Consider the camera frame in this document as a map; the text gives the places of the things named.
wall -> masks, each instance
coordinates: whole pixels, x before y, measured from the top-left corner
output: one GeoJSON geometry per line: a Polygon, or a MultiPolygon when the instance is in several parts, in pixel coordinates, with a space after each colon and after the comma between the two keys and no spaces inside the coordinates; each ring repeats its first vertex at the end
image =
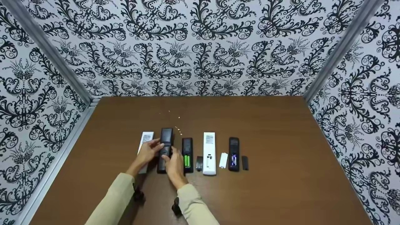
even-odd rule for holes
{"type": "Polygon", "coordinates": [[[22,0],[93,96],[302,95],[363,0],[22,0]]]}
{"type": "Polygon", "coordinates": [[[14,224],[85,104],[0,3],[0,224],[14,224]]]}
{"type": "Polygon", "coordinates": [[[400,16],[386,0],[310,109],[376,225],[400,223],[400,16]]]}

sleeve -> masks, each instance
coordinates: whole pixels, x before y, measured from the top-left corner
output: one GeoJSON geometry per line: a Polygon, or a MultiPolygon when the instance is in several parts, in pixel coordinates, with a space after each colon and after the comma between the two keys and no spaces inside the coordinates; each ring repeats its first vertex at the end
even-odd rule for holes
{"type": "Polygon", "coordinates": [[[178,197],[179,208],[189,225],[219,225],[193,185],[180,188],[178,197]]]}
{"type": "Polygon", "coordinates": [[[90,215],[86,225],[116,225],[134,193],[135,178],[120,173],[107,191],[106,196],[90,215]]]}

black remote control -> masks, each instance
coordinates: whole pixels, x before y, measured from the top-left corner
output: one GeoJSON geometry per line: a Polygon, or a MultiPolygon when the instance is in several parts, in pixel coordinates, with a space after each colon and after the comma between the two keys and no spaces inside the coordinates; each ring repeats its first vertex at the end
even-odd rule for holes
{"type": "Polygon", "coordinates": [[[166,173],[165,160],[161,156],[167,155],[168,157],[171,157],[171,146],[173,145],[172,136],[172,128],[161,129],[160,143],[164,143],[164,147],[160,150],[158,157],[157,173],[166,173]]]}
{"type": "Polygon", "coordinates": [[[182,155],[184,163],[184,172],[193,172],[193,139],[192,138],[182,138],[182,155]]]}
{"type": "Polygon", "coordinates": [[[228,156],[228,169],[230,171],[238,172],[239,167],[239,138],[229,138],[229,156],[228,156]]]}

patterned wall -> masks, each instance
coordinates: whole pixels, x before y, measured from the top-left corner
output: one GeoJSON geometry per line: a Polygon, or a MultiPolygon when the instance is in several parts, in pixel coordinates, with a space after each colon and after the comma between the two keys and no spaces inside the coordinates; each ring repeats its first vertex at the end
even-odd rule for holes
{"type": "Polygon", "coordinates": [[[400,224],[399,9],[385,1],[310,105],[375,225],[400,224]]]}
{"type": "Polygon", "coordinates": [[[93,96],[302,95],[363,0],[22,0],[93,96]]]}
{"type": "Polygon", "coordinates": [[[85,104],[0,3],[0,224],[14,224],[85,104]]]}

white label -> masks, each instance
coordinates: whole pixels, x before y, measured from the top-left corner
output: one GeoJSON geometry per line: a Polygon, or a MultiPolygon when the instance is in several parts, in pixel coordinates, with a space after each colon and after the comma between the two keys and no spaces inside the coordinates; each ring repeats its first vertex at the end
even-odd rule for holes
{"type": "Polygon", "coordinates": [[[153,138],[153,137],[152,137],[151,135],[144,135],[144,136],[143,136],[143,142],[151,141],[152,138],[153,138]]]}
{"type": "Polygon", "coordinates": [[[212,135],[206,136],[206,144],[214,144],[214,137],[212,135]]]}

